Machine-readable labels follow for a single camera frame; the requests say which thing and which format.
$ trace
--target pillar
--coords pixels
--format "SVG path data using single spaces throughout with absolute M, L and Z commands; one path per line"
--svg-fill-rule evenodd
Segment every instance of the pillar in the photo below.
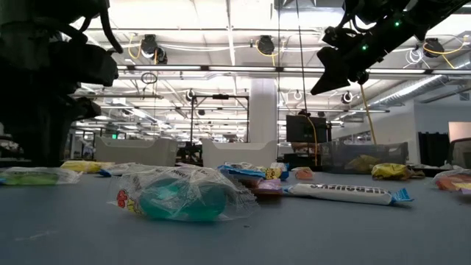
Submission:
M 277 89 L 273 79 L 251 79 L 249 142 L 277 140 Z

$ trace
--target candy bar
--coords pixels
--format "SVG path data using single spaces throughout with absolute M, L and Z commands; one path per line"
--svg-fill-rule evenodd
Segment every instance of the candy bar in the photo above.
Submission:
M 395 202 L 411 202 L 405 188 L 391 194 L 384 188 L 364 187 L 356 185 L 335 184 L 296 184 L 283 189 L 287 194 L 308 196 L 317 199 L 331 199 L 343 202 L 371 203 L 391 205 Z

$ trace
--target gray table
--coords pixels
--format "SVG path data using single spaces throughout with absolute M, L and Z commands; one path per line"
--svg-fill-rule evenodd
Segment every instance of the gray table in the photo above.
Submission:
M 264 203 L 248 219 L 149 221 L 106 204 L 109 180 L 0 188 L 0 264 L 468 264 L 471 202 L 425 180 L 317 174 L 323 183 L 406 187 L 389 207 L 317 199 Z

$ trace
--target metal frame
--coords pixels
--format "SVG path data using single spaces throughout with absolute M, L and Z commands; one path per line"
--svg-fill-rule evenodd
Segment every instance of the metal frame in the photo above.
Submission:
M 210 98 L 214 98 L 215 96 L 219 96 L 218 94 L 215 94 L 215 95 L 212 95 L 212 96 L 197 96 L 197 95 L 193 95 L 191 97 L 191 123 L 190 123 L 190 144 L 193 145 L 193 124 L 194 124 L 194 110 L 199 106 L 199 104 L 201 104 L 201 102 L 205 101 L 208 97 Z M 250 101 L 249 101 L 249 96 L 229 96 L 229 95 L 224 95 L 224 96 L 227 96 L 228 99 L 235 99 L 235 100 L 238 100 L 238 99 L 246 99 L 247 100 L 247 139 L 246 139 L 246 142 L 248 143 L 249 142 L 249 114 L 250 114 Z M 195 103 L 195 100 L 197 98 L 203 98 L 203 100 L 198 104 L 198 105 L 194 105 Z

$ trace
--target computer screen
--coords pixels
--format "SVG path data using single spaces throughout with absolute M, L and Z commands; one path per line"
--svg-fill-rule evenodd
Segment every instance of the computer screen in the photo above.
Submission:
M 311 118 L 316 128 L 317 143 L 327 142 L 325 118 Z M 314 129 L 305 116 L 286 116 L 286 141 L 292 143 L 314 143 Z

